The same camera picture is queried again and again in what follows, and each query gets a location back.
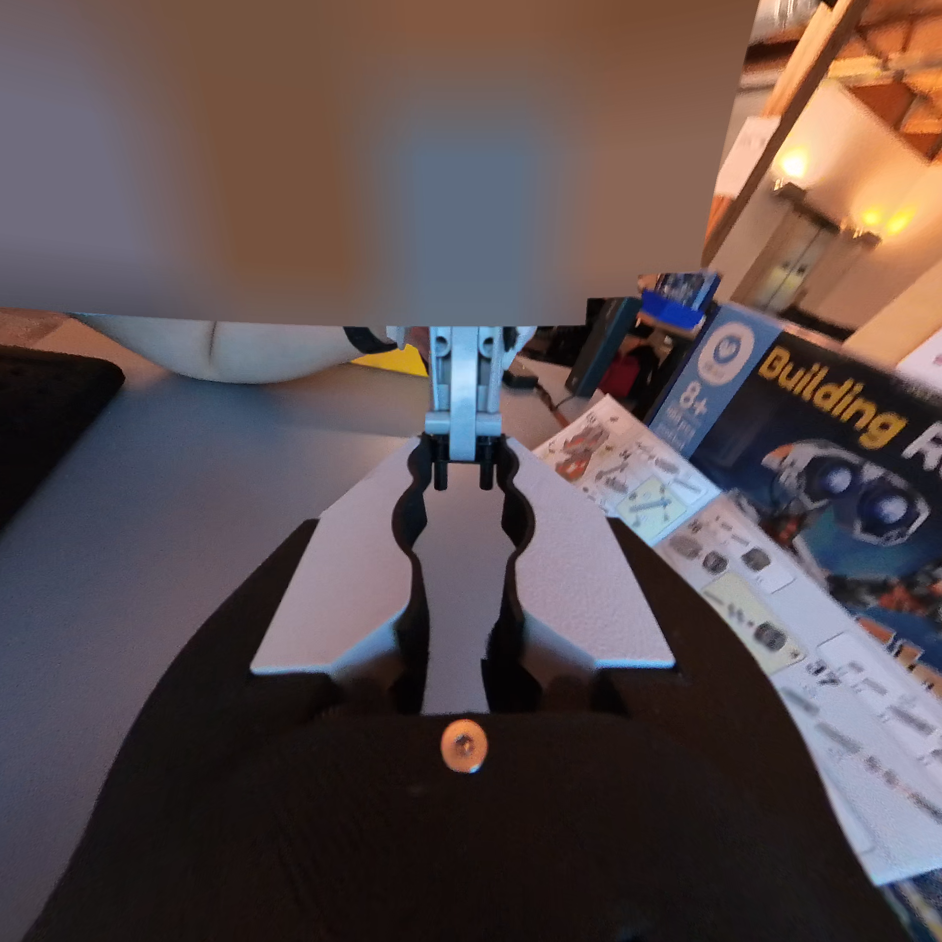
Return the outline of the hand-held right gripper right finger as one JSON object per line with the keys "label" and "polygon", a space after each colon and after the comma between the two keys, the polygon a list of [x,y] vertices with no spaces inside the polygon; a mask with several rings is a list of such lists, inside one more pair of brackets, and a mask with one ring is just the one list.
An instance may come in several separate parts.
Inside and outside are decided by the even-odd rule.
{"label": "hand-held right gripper right finger", "polygon": [[496,449],[512,545],[484,654],[489,710],[537,710],[554,686],[592,697],[606,671],[676,658],[606,515],[520,442]]}

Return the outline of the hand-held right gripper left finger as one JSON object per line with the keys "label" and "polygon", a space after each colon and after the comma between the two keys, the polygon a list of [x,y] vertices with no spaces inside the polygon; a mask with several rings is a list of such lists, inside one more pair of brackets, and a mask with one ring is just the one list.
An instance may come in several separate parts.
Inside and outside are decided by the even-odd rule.
{"label": "hand-held right gripper left finger", "polygon": [[369,681],[397,710],[420,710],[430,614],[415,551],[426,529],[430,444],[411,438],[314,523],[253,660],[256,677]]}

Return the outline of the grey toy brick assembly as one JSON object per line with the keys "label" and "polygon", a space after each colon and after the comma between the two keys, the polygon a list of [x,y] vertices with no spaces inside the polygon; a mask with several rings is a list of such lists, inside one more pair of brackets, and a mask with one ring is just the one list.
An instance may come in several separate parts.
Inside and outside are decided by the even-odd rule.
{"label": "grey toy brick assembly", "polygon": [[430,441],[432,482],[448,484],[452,464],[474,464],[479,486],[494,484],[502,434],[500,389],[505,371],[502,327],[430,328],[430,410],[425,435]]}

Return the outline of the person's left forearm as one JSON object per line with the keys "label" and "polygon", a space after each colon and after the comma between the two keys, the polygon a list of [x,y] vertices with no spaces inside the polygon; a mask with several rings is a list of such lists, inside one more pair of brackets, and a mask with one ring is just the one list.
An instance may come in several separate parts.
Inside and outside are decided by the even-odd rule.
{"label": "person's left forearm", "polygon": [[112,314],[70,316],[151,363],[208,382],[284,383],[360,356],[348,343],[343,327]]}

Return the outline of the grey desk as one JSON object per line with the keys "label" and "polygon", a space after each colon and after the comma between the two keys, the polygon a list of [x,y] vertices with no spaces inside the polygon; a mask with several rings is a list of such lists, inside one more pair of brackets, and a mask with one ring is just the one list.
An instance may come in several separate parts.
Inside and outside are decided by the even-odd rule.
{"label": "grey desk", "polygon": [[[610,940],[622,905],[534,758],[449,771],[514,546],[448,473],[405,561],[429,598],[418,715],[378,682],[250,661],[326,511],[429,406],[416,377],[128,383],[2,535],[2,940]],[[562,785],[553,780],[562,777]]]}

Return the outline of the yellow object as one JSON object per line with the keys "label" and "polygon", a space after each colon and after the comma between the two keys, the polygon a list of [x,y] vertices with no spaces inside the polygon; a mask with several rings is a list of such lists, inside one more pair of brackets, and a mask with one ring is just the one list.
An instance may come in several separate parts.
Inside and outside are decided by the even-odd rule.
{"label": "yellow object", "polygon": [[357,366],[416,376],[423,379],[428,378],[429,375],[419,350],[412,345],[406,345],[403,348],[397,347],[376,354],[361,355],[352,360],[351,363]]}

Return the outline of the small printed instruction sheet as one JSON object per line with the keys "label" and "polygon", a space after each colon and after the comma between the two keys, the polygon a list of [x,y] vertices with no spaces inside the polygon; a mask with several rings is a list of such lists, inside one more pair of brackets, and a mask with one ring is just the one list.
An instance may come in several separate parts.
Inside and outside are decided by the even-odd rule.
{"label": "small printed instruction sheet", "polygon": [[651,548],[721,494],[609,394],[534,454]]}

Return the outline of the red object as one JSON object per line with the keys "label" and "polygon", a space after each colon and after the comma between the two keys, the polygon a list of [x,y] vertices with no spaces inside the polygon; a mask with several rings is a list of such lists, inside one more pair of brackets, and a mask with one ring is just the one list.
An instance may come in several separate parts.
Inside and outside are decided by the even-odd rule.
{"label": "red object", "polygon": [[641,368],[637,347],[619,349],[598,384],[598,390],[616,399],[629,399]]}

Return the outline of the dark upright box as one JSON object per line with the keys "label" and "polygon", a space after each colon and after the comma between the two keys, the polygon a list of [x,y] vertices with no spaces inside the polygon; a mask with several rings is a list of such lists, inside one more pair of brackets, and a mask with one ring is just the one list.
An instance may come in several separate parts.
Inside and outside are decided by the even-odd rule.
{"label": "dark upright box", "polygon": [[641,310],[641,296],[611,298],[603,302],[566,380],[566,388],[573,396],[589,398],[595,394]]}

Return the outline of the blue robot toy box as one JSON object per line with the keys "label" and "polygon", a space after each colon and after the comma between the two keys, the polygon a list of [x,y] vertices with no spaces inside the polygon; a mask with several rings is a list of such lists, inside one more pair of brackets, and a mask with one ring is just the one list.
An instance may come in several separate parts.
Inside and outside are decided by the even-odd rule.
{"label": "blue robot toy box", "polygon": [[940,698],[940,394],[724,304],[645,421]]}

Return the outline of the small blue box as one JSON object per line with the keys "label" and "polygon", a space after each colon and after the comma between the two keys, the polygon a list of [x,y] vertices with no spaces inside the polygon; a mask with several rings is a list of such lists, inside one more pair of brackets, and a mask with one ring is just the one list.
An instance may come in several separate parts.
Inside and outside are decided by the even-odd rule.
{"label": "small blue box", "polygon": [[640,313],[665,329],[696,333],[714,305],[722,279],[720,272],[709,268],[642,276]]}

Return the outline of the black perforated mat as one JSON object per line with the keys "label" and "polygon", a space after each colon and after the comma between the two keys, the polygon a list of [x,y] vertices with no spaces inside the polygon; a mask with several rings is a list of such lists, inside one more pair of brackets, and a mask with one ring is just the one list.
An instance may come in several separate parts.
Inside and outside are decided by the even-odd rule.
{"label": "black perforated mat", "polygon": [[113,363],[1,347],[1,526],[26,505],[125,383]]}

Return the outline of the metal lift door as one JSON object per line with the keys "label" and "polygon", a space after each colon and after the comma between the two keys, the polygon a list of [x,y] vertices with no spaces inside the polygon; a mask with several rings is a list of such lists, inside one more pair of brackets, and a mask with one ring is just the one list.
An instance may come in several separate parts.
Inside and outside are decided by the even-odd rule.
{"label": "metal lift door", "polygon": [[767,314],[782,314],[803,296],[807,279],[837,243],[839,226],[803,203],[789,204],[740,284],[740,300]]}

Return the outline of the white wall notice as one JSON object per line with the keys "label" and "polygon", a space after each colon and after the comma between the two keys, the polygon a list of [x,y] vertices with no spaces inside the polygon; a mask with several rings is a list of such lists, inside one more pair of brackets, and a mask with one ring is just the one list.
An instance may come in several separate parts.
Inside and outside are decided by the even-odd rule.
{"label": "white wall notice", "polygon": [[746,118],[718,173],[715,196],[735,199],[742,192],[779,122],[777,116]]}

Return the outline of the wall lamp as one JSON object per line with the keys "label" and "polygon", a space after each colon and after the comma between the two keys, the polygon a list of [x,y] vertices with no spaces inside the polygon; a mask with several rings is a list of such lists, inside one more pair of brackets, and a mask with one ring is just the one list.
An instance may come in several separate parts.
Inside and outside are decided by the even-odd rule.
{"label": "wall lamp", "polygon": [[893,239],[910,226],[915,216],[916,208],[910,205],[866,206],[852,218],[853,237],[875,243]]}
{"label": "wall lamp", "polygon": [[811,156],[804,146],[783,149],[773,162],[772,192],[780,198],[800,200],[808,190]]}

